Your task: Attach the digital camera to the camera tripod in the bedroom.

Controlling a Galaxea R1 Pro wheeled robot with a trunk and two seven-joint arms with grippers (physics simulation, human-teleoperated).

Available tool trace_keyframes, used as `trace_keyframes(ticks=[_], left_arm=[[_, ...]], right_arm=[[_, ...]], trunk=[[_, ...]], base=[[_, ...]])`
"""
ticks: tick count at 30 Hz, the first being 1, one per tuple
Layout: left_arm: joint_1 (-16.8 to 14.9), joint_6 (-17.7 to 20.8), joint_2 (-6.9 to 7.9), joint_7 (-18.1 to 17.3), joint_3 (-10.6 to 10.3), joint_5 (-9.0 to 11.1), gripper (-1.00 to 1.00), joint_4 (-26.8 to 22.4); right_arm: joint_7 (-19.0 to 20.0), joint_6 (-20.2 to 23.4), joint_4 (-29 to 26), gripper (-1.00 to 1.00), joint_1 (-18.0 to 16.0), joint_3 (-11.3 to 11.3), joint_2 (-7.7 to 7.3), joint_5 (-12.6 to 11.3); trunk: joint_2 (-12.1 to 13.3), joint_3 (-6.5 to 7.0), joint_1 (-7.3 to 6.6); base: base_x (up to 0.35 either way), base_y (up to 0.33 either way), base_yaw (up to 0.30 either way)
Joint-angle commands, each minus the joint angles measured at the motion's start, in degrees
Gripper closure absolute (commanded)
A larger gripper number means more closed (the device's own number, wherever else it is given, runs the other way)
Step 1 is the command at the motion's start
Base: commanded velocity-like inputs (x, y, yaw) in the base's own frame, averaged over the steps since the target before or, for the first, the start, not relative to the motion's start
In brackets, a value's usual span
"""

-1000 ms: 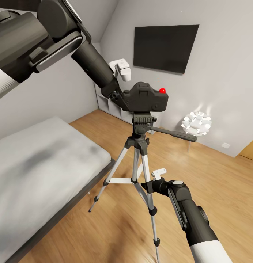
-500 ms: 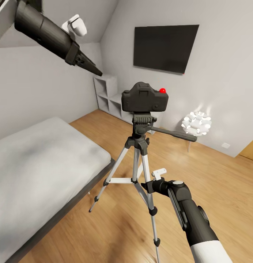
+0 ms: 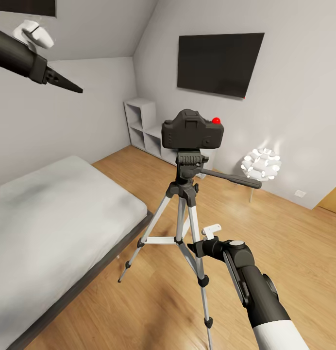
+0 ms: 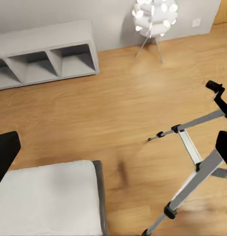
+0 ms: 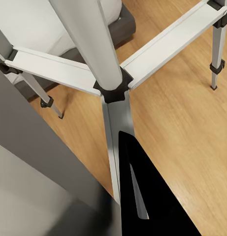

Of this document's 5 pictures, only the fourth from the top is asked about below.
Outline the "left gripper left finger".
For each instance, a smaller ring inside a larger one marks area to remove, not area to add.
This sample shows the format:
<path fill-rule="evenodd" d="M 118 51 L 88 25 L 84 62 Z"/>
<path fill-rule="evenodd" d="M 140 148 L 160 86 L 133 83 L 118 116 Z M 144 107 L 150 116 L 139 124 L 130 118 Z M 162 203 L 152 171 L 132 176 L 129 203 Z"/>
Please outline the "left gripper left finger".
<path fill-rule="evenodd" d="M 16 131 L 0 135 L 0 182 L 20 149 L 21 144 Z"/>

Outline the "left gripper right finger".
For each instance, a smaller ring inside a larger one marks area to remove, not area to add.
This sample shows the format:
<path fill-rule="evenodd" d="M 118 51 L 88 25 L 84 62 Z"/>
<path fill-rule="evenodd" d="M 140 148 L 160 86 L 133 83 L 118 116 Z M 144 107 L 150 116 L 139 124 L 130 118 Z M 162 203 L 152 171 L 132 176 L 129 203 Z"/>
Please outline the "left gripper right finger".
<path fill-rule="evenodd" d="M 227 164 L 227 131 L 220 131 L 217 142 L 216 142 L 217 151 L 220 153 L 221 157 Z"/>

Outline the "camera tripod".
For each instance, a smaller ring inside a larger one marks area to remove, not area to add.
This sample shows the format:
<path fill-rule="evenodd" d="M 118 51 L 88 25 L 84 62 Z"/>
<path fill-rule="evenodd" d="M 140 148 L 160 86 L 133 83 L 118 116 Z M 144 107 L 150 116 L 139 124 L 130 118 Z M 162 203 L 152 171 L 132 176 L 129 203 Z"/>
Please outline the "camera tripod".
<path fill-rule="evenodd" d="M 227 104 L 221 99 L 225 88 L 222 87 L 222 84 L 215 83 L 215 81 L 212 80 L 207 82 L 206 87 L 213 90 L 215 94 L 217 93 L 216 103 L 221 108 L 220 110 L 211 112 L 208 115 L 194 119 L 185 124 L 174 126 L 172 127 L 172 130 L 168 132 L 160 132 L 158 135 L 156 135 L 156 137 L 152 138 L 154 140 L 165 137 L 172 133 L 178 133 L 183 140 L 189 157 L 195 165 L 195 170 L 185 181 L 182 188 L 179 189 L 175 197 L 169 201 L 160 218 L 155 221 L 150 229 L 146 229 L 142 236 L 151 236 L 153 230 L 158 227 L 158 225 L 160 225 L 166 217 L 174 219 L 177 213 L 176 210 L 180 207 L 184 200 L 187 199 L 209 176 L 227 179 L 227 169 L 220 168 L 224 160 L 217 151 L 217 148 L 215 147 L 208 157 L 200 157 L 199 152 L 197 151 L 194 143 L 189 137 L 188 132 L 186 131 L 186 129 L 189 127 L 202 124 L 214 118 L 219 118 L 221 116 L 225 116 L 227 118 Z"/>

